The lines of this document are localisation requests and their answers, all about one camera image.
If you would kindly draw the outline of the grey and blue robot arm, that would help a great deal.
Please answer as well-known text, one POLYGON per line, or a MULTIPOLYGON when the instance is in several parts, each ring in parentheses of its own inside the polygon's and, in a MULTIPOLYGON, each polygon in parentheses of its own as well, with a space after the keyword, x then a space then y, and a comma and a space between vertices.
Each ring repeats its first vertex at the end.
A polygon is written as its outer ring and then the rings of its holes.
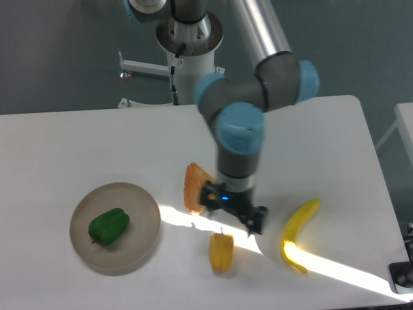
POLYGON ((223 39, 220 20, 205 1, 125 1, 135 24, 156 21, 157 41, 168 55, 165 73, 175 106, 195 104, 217 145, 217 176, 190 164, 184 204, 200 215, 223 210, 260 234, 267 208, 252 204, 265 137, 266 112, 317 95, 319 76, 309 61, 297 60, 270 1, 231 1, 254 74, 231 81, 214 66, 223 39))

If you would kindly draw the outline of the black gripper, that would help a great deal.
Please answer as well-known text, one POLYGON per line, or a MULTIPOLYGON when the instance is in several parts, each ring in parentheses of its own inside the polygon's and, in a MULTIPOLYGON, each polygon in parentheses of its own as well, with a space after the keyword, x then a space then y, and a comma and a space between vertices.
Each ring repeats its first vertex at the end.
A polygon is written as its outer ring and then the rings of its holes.
POLYGON ((243 192, 228 191, 224 183, 207 181, 201 188, 199 204, 206 211, 224 210, 235 216, 246 227, 248 236, 261 235, 268 214, 265 206, 252 206, 252 189, 243 192))

